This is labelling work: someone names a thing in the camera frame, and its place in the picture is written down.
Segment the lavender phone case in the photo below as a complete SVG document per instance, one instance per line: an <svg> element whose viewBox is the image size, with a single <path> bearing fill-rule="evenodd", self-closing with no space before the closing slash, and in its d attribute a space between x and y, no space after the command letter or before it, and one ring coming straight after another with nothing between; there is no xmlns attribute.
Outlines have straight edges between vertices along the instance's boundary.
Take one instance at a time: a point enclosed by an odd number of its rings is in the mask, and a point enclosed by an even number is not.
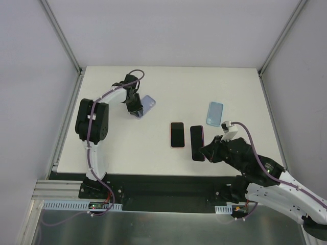
<svg viewBox="0 0 327 245"><path fill-rule="evenodd" d="M143 110L138 113L136 117L137 119L141 119L142 117L144 117L156 105L156 101L149 95L144 96L141 99L141 103L143 106Z"/></svg>

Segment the black phone pink edge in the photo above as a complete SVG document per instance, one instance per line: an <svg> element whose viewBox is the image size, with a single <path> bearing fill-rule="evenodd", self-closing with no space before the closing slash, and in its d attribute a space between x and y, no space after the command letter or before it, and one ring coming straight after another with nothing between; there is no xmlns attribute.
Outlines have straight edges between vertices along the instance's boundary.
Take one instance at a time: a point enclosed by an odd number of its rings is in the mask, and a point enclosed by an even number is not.
<svg viewBox="0 0 327 245"><path fill-rule="evenodd" d="M203 139L203 126L191 126L190 127L190 138L191 138L191 154L193 161L203 162L205 157L199 152L199 149L204 146Z"/></svg>

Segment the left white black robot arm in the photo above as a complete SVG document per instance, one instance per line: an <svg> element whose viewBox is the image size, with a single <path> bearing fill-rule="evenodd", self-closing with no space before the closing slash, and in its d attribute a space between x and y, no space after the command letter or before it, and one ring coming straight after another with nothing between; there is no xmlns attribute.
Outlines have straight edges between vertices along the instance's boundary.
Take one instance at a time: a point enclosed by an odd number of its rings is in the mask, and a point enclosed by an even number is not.
<svg viewBox="0 0 327 245"><path fill-rule="evenodd" d="M144 76L142 70L134 69L126 74L124 80L112 84L110 90L97 99L81 100L75 132L86 152L87 172L80 186L80 199L100 199L112 194L105 186L108 164L100 153L102 142L109 131L109 107L125 104L131 115L143 116L144 108L138 90Z"/></svg>

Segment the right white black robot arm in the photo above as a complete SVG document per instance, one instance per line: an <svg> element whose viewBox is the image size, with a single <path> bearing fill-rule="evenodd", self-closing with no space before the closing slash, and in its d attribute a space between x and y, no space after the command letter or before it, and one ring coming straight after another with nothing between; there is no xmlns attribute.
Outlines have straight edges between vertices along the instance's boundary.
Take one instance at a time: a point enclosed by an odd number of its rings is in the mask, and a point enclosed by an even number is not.
<svg viewBox="0 0 327 245"><path fill-rule="evenodd" d="M226 191L224 199L263 204L302 225L311 236L326 240L326 199L301 185L274 160L256 156L243 138L213 141L199 149L211 163L225 162L240 172Z"/></svg>

